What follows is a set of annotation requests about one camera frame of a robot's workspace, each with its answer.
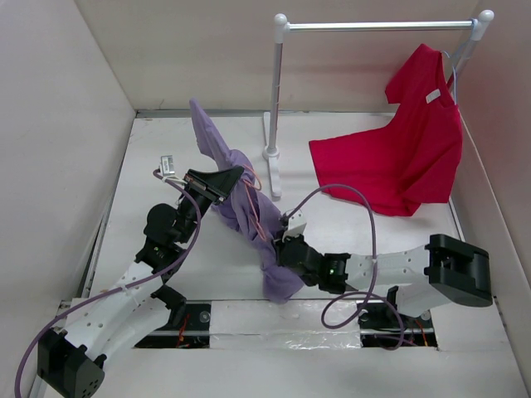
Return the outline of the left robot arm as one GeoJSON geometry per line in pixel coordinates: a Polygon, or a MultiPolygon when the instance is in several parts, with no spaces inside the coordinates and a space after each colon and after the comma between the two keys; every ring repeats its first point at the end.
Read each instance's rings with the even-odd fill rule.
{"type": "Polygon", "coordinates": [[[188,170],[183,184],[156,172],[177,188],[177,206],[152,207],[145,242],[134,262],[106,292],[74,306],[79,317],[61,331],[48,328],[37,342],[37,374],[60,396],[91,397],[105,379],[111,359],[157,328],[179,327],[186,299],[167,282],[198,238],[202,217],[224,202],[243,173],[241,166],[219,172],[188,170]]]}

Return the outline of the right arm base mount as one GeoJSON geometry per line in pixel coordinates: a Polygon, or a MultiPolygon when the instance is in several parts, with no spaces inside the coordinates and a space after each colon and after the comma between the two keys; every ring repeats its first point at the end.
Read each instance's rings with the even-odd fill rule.
{"type": "MultiPolygon", "coordinates": [[[[401,315],[403,339],[401,347],[437,347],[431,314],[417,318],[401,315]]],[[[394,348],[400,339],[400,324],[392,310],[377,298],[371,298],[360,315],[358,325],[362,347],[394,348]]]]}

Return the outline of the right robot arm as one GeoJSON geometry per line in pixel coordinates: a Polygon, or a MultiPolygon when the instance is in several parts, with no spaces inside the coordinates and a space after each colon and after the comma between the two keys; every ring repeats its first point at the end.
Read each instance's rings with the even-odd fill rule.
{"type": "Polygon", "coordinates": [[[472,308],[493,303],[489,253],[448,235],[431,235],[426,245],[375,258],[320,254],[302,235],[277,240],[275,251],[279,265],[330,294],[388,286],[383,316],[393,326],[447,303],[472,308]]]}

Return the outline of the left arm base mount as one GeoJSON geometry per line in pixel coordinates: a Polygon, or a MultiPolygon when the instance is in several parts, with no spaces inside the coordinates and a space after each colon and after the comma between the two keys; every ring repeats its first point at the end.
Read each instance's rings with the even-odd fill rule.
{"type": "Polygon", "coordinates": [[[192,301],[164,285],[150,295],[151,307],[160,304],[165,323],[135,344],[144,349],[202,349],[210,347],[212,303],[192,301]]]}

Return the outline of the pink wire hanger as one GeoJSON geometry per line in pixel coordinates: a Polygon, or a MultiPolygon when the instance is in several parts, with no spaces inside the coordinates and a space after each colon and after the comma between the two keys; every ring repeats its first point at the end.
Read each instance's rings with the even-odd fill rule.
{"type": "Polygon", "coordinates": [[[248,219],[256,233],[252,244],[256,249],[261,249],[270,244],[274,235],[275,227],[270,213],[270,200],[261,192],[262,182],[253,167],[247,164],[244,164],[243,167],[245,172],[250,173],[250,176],[242,176],[241,180],[248,200],[248,219]]]}

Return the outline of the purple t shirt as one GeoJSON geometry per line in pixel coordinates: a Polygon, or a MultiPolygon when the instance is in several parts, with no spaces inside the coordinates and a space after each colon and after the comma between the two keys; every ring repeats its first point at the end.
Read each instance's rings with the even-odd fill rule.
{"type": "Polygon", "coordinates": [[[294,272],[277,264],[273,239],[281,230],[280,210],[261,192],[261,182],[249,158],[240,150],[227,146],[196,99],[190,99],[189,105],[200,153],[212,159],[220,171],[243,167],[231,195],[216,206],[216,211],[229,228],[243,235],[257,250],[261,259],[264,297],[274,303],[285,303],[302,289],[304,283],[294,272]]]}

